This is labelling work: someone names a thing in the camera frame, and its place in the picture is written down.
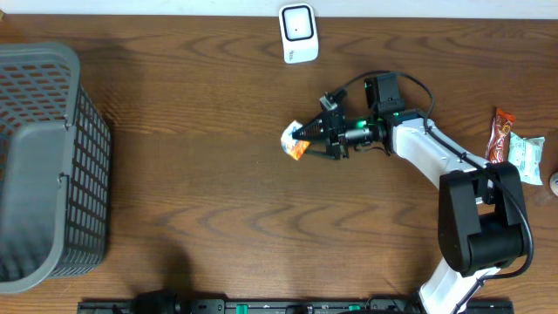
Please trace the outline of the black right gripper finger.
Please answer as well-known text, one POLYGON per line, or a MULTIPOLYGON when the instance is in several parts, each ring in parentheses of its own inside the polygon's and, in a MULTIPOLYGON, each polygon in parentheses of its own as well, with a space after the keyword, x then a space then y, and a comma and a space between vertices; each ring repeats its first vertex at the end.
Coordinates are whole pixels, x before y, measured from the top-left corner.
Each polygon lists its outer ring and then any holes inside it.
POLYGON ((313 150, 313 149, 308 148, 305 151, 305 153, 308 154, 308 155, 314 155, 314 156, 322 157, 322 158, 329 159, 329 160, 339 160, 340 159, 340 148, 339 147, 326 146, 323 151, 317 151, 317 150, 313 150))
POLYGON ((318 114, 312 121, 303 125, 292 133, 294 140, 317 142, 325 140, 326 133, 323 129, 322 114, 318 114))

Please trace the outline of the orange small box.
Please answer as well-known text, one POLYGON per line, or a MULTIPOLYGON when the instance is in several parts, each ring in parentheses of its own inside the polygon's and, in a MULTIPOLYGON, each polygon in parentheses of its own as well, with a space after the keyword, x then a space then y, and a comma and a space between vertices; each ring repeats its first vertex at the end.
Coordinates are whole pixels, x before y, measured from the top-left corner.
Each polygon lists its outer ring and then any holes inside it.
POLYGON ((302 127, 303 125, 301 123, 293 120, 285 128, 281 136, 282 150, 294 160, 300 160, 307 148, 310 146, 308 141, 296 140, 293 138, 294 132, 302 127))

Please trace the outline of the red chocolate bar wrapper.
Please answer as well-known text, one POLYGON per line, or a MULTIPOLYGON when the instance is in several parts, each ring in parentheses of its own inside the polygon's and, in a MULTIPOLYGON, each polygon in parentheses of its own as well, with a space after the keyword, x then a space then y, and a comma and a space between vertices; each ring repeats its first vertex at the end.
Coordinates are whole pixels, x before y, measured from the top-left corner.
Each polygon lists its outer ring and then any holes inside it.
POLYGON ((497 108, 491 123, 491 135, 487 143, 486 158, 491 163, 504 161, 504 144, 515 122, 515 116, 497 108))

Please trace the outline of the mint green wipes packet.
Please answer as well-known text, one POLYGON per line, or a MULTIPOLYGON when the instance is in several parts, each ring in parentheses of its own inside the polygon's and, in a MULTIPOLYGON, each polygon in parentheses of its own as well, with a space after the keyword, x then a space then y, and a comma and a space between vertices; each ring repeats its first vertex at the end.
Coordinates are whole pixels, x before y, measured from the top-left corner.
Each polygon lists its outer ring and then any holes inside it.
POLYGON ((544 137, 528 139, 510 133, 507 160, 517 167, 522 182, 542 185, 540 163, 544 142, 544 137))

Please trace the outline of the green lid jar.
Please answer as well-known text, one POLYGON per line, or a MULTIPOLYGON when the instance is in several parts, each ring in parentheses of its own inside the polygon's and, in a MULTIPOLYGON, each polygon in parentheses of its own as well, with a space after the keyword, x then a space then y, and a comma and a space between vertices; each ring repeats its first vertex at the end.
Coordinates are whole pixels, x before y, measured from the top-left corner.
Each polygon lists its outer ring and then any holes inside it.
POLYGON ((549 186, 555 195, 558 195, 558 173, 551 175, 549 179, 549 186))

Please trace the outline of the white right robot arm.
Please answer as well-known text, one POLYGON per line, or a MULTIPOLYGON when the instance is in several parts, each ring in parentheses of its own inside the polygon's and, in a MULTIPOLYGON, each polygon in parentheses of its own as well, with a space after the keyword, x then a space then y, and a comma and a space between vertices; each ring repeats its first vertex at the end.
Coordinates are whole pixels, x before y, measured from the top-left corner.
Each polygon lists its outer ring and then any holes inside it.
POLYGON ((367 118, 348 120, 347 87, 325 93, 322 111, 293 132, 296 140, 322 144, 332 160, 349 151, 380 149, 409 161, 439 191, 438 243, 442 259, 417 294, 403 303, 405 313, 463 313, 488 281, 523 275, 534 259, 518 169, 470 153, 443 134, 430 111, 408 109, 398 81, 408 74, 373 71, 364 81, 367 118))

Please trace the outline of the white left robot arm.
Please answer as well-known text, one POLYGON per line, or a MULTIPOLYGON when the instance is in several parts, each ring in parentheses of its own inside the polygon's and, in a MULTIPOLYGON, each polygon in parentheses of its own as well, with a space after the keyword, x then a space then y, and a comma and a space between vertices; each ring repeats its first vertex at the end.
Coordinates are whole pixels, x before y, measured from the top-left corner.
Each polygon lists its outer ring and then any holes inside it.
MULTIPOLYGON (((296 138, 296 132, 303 130, 303 124, 294 120, 283 131, 281 144, 283 151, 294 160, 300 160, 310 146, 309 140, 296 138)), ((213 300, 182 300, 170 290, 157 290, 138 295, 130 302, 130 312, 137 314, 194 314, 225 313, 225 302, 213 300)))

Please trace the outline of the white barcode scanner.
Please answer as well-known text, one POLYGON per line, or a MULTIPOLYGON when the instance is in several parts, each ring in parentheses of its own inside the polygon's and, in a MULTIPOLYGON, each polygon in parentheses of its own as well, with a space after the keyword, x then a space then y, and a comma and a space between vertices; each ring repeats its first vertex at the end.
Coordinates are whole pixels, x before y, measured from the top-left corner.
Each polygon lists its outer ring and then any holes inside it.
POLYGON ((279 10, 279 22, 286 64, 306 63, 318 57, 316 18, 309 4, 284 5, 279 10))

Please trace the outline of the grey plastic basket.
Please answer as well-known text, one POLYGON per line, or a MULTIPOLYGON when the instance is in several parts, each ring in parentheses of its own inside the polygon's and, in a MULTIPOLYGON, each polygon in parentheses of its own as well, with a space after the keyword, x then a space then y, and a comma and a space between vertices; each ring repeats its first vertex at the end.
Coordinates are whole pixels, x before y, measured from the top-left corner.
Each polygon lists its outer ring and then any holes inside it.
POLYGON ((56 43, 1 47, 1 291, 80 276, 106 253, 112 135, 56 43))

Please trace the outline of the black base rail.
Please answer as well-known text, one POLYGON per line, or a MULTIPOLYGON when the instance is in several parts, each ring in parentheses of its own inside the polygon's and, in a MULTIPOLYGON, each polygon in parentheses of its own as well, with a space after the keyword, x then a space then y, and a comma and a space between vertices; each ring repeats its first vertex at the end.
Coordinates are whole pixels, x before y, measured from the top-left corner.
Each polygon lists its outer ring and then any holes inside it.
POLYGON ((373 298, 368 301, 225 301, 192 300, 166 308, 139 301, 84 301, 78 314, 183 313, 183 314, 336 314, 336 313, 422 313, 418 304, 404 299, 373 298))

